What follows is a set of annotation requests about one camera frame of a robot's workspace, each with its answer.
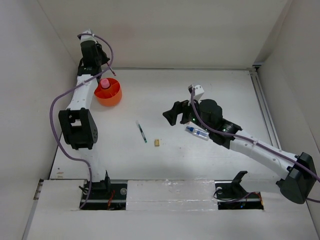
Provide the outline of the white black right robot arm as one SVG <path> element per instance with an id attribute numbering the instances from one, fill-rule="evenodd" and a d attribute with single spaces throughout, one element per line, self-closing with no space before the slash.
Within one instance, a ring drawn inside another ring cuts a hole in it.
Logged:
<path id="1" fill-rule="evenodd" d="M 215 144 L 241 153 L 272 170 L 277 179 L 270 183 L 261 180 L 260 186 L 267 192 L 281 193 L 293 203 L 304 204 L 320 179 L 309 154 L 296 155 L 257 140 L 239 125 L 225 119 L 222 108 L 213 99 L 176 101 L 162 115 L 171 126 L 177 123 L 178 115 L 182 115 L 180 124 L 191 122 L 207 132 Z"/>

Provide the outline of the yellow rubber eraser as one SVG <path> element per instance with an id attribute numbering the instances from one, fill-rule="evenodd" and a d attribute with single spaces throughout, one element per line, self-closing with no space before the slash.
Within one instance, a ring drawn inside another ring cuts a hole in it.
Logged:
<path id="1" fill-rule="evenodd" d="M 155 147 L 159 147 L 160 146 L 160 140 L 159 139 L 155 139 L 154 140 L 154 146 Z"/>

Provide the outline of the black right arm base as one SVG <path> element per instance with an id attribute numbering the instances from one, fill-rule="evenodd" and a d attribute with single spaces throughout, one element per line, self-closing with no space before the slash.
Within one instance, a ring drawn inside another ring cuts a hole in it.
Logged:
<path id="1" fill-rule="evenodd" d="M 218 210 L 264 210 L 260 192 L 247 192 L 241 185 L 247 171 L 240 171 L 232 180 L 215 182 L 213 198 Z"/>

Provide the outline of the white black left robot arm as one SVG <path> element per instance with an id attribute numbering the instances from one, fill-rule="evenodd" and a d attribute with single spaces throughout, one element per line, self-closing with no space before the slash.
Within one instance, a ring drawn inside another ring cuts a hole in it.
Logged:
<path id="1" fill-rule="evenodd" d="M 94 92 L 98 87 L 102 72 L 101 66 L 109 61 L 102 45 L 96 40 L 80 42 L 82 58 L 77 71 L 77 85 L 70 104 L 58 113 L 64 141 L 78 152 L 81 159 L 89 162 L 92 172 L 92 187 L 100 198 L 111 194 L 107 171 L 101 165 L 95 144 L 98 141 L 98 128 L 90 112 Z"/>

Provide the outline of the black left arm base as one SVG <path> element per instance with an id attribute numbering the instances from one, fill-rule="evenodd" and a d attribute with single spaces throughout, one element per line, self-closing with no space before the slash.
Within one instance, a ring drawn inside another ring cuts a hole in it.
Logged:
<path id="1" fill-rule="evenodd" d="M 79 186 L 82 191 L 81 210 L 124 211 L 127 206 L 128 180 L 111 180 L 108 173 L 104 180 Z"/>

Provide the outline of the green gel pen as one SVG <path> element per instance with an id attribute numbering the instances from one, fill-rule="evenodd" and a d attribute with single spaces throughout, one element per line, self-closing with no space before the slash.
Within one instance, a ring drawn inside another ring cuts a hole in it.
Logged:
<path id="1" fill-rule="evenodd" d="M 145 133 L 144 133 L 144 131 L 143 131 L 143 129 L 142 129 L 142 126 L 140 125 L 140 123 L 139 123 L 138 120 L 136 121 L 136 125 L 137 125 L 137 127 L 138 127 L 138 129 L 139 129 L 139 131 L 140 131 L 140 133 L 141 133 L 141 136 L 142 136 L 142 138 L 143 138 L 143 141 L 144 141 L 145 143 L 147 143 L 147 142 L 148 142 L 148 141 L 147 141 L 147 138 L 146 138 Z"/>

